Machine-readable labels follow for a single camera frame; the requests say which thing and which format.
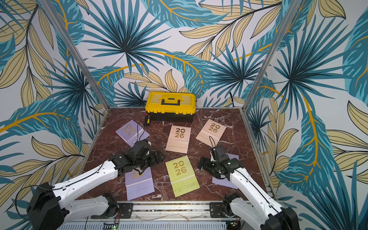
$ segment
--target purple desk calendar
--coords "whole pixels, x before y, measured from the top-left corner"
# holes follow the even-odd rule
[[[135,170],[126,173],[125,186],[128,201],[154,192],[151,168],[147,168],[142,175]]]
[[[227,154],[229,155],[229,158],[230,159],[236,158],[236,159],[239,160],[239,156],[238,155],[234,155],[234,154],[231,154],[231,153],[227,153]],[[213,184],[219,184],[219,185],[222,185],[222,186],[226,186],[226,187],[229,187],[229,188],[238,189],[238,187],[236,187],[233,183],[231,183],[227,179],[220,180],[220,179],[216,179],[216,178],[212,177],[212,183]]]
[[[125,142],[127,142],[130,147],[133,147],[134,143],[137,141],[137,134],[138,134],[138,140],[139,138],[141,138],[141,140],[144,140],[149,136],[148,132],[144,131],[142,126],[138,125],[133,120],[130,120],[128,123],[123,125],[120,129],[116,130],[116,133]]]

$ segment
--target marble table surface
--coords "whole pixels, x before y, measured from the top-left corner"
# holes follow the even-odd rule
[[[116,130],[133,119],[136,122],[144,121],[145,109],[119,108],[110,109],[109,114],[103,125],[97,141],[84,167],[88,171],[101,164],[108,155],[129,150],[128,144],[116,134]],[[247,130],[243,123],[239,109],[197,109],[192,123],[153,121],[147,126],[146,131],[150,134],[147,138],[152,142],[153,150],[161,150],[166,158],[165,162],[184,156],[183,153],[165,151],[167,139],[171,125],[188,126],[192,128],[190,136],[188,157],[195,171],[200,188],[181,195],[174,196],[170,179],[164,163],[155,165],[151,168],[155,192],[137,201],[169,201],[169,200],[222,200],[226,194],[237,192],[242,195],[240,190],[212,184],[212,177],[205,171],[196,167],[197,162],[202,156],[210,158],[210,147],[196,139],[196,136],[208,121],[214,120],[225,125],[227,128],[222,135],[219,144],[223,145],[227,153],[239,155],[239,160],[248,170],[252,178],[265,190],[265,185],[256,161]],[[120,176],[116,179],[105,182],[96,188],[85,193],[79,199],[97,197],[104,193],[110,193],[117,201],[126,201],[125,178]]]

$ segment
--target black cable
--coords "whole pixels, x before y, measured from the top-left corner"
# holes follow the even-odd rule
[[[87,216],[87,219],[86,219],[86,224],[84,225],[84,230],[86,230],[86,227],[87,227],[87,221],[88,221],[88,216]]]

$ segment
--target toolbox handle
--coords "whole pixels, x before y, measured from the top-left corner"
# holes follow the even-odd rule
[[[165,99],[162,99],[161,100],[161,104],[162,105],[180,105],[180,99],[178,99],[178,103],[176,103],[176,104],[173,104],[173,103],[165,103]]]

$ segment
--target wallpaper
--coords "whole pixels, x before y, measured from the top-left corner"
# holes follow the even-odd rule
[[[78,44],[80,6],[52,2]],[[28,186],[79,173],[104,109],[37,1],[0,0],[0,19],[0,229],[31,229]]]
[[[86,1],[75,38],[111,106],[144,106],[150,92],[242,106],[290,1]]]
[[[247,110],[301,229],[368,229],[367,7],[303,0]]]

